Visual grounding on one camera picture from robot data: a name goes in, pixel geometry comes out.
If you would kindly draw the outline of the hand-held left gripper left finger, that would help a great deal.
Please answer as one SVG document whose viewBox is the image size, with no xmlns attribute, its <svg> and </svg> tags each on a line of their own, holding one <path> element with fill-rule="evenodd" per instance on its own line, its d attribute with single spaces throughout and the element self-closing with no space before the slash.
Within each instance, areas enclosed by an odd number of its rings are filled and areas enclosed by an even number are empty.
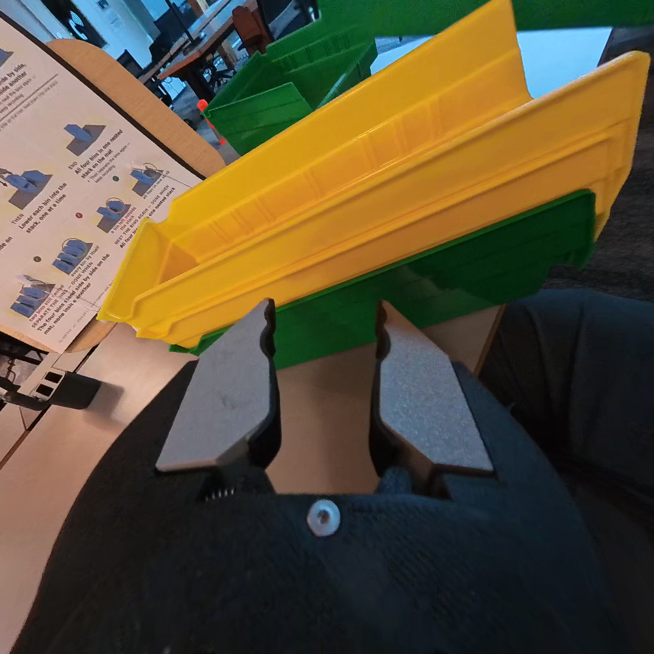
<svg viewBox="0 0 654 654">
<path fill-rule="evenodd" d="M 266 298 L 199 358 L 158 460 L 161 475 L 270 483 L 282 442 L 275 302 Z"/>
</svg>

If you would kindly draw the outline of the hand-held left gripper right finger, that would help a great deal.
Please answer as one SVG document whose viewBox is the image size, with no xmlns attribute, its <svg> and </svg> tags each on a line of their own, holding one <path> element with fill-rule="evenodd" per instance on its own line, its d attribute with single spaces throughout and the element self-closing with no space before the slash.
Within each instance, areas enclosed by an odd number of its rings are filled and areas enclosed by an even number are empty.
<svg viewBox="0 0 654 654">
<path fill-rule="evenodd" d="M 377 306 L 369 450 L 380 479 L 402 470 L 421 495 L 443 475 L 495 469 L 451 358 L 387 301 Z"/>
</svg>

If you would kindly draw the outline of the yellow plastic bin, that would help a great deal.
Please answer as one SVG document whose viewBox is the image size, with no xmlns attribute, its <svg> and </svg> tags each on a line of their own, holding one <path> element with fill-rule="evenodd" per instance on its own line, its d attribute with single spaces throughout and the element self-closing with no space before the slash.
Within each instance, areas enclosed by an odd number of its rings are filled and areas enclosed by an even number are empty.
<svg viewBox="0 0 654 654">
<path fill-rule="evenodd" d="M 192 348 L 263 299 L 304 299 L 577 191 L 594 194 L 598 236 L 650 65 L 624 53 L 533 99 L 511 1 L 488 1 L 144 220 L 97 317 Z"/>
<path fill-rule="evenodd" d="M 257 290 L 303 298 L 578 190 L 595 194 L 600 233 L 632 166 L 632 123 L 511 112 L 395 153 L 395 130 L 378 129 L 283 173 L 293 128 L 145 220 L 103 309 L 192 348 Z"/>
</svg>

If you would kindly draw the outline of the person's dark trouser leg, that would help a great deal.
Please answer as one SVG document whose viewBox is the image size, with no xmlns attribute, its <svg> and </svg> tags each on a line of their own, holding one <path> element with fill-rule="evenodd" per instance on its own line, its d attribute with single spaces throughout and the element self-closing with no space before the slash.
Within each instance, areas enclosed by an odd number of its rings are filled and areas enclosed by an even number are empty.
<svg viewBox="0 0 654 654">
<path fill-rule="evenodd" d="M 566 481 L 635 653 L 653 652 L 653 303 L 541 290 L 507 305 L 480 380 Z"/>
</svg>

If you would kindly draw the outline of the white instruction sheet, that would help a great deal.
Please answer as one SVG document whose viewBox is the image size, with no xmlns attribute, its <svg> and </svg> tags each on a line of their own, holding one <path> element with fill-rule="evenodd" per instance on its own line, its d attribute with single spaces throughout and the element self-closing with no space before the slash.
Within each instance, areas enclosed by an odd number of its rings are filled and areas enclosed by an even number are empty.
<svg viewBox="0 0 654 654">
<path fill-rule="evenodd" d="M 201 176 L 1 15 L 1 331 L 64 352 Z"/>
</svg>

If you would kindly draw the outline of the orange cone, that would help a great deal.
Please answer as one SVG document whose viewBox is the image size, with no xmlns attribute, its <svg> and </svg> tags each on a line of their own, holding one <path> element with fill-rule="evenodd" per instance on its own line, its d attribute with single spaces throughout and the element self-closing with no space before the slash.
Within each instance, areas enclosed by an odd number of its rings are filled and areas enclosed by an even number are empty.
<svg viewBox="0 0 654 654">
<path fill-rule="evenodd" d="M 217 128 L 214 127 L 211 121 L 205 116 L 204 112 L 205 110 L 207 110 L 207 108 L 208 108 L 208 102 L 204 99 L 201 99 L 198 102 L 198 110 L 200 111 L 200 115 L 205 120 L 207 125 L 211 128 L 212 132 L 216 135 L 219 145 L 222 146 L 227 142 L 227 140 L 220 134 Z"/>
</svg>

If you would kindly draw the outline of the wooden sign board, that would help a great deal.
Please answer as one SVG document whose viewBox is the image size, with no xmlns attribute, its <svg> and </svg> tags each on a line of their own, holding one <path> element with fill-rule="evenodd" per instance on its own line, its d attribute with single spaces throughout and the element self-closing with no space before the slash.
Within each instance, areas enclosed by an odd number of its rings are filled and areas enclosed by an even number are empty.
<svg viewBox="0 0 654 654">
<path fill-rule="evenodd" d="M 45 48 L 197 176 L 210 177 L 225 167 L 212 145 L 105 51 L 72 39 L 55 39 Z"/>
</svg>

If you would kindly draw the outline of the wooden office table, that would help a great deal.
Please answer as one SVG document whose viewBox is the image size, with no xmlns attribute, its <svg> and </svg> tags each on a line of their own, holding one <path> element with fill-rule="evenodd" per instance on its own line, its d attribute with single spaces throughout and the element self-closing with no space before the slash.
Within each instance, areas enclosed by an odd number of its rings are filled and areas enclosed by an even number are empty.
<svg viewBox="0 0 654 654">
<path fill-rule="evenodd" d="M 208 7 L 191 27 L 190 36 L 184 34 L 178 38 L 169 51 L 155 61 L 139 76 L 139 82 L 156 78 L 164 81 L 168 78 L 185 80 L 197 64 L 215 53 L 222 42 L 234 31 L 232 11 L 236 6 L 245 6 L 253 11 L 257 9 L 256 1 L 217 1 Z"/>
</svg>

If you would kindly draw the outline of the brown chair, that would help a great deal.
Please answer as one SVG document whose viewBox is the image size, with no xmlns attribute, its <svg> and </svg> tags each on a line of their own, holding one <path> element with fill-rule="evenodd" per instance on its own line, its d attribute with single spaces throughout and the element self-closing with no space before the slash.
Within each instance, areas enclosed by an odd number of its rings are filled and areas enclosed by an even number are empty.
<svg viewBox="0 0 654 654">
<path fill-rule="evenodd" d="M 238 50 L 245 50 L 249 56 L 256 52 L 266 53 L 272 37 L 257 1 L 246 1 L 236 6 L 232 11 L 232 23 L 241 42 Z"/>
</svg>

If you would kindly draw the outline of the dark wall sign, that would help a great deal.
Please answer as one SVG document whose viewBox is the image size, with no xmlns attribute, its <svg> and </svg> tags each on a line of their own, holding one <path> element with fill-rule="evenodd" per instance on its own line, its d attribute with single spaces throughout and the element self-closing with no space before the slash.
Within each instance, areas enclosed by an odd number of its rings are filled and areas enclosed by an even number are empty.
<svg viewBox="0 0 654 654">
<path fill-rule="evenodd" d="M 67 22 L 78 39 L 98 48 L 105 48 L 108 45 L 107 41 L 80 9 L 76 1 L 69 1 L 69 18 Z"/>
</svg>

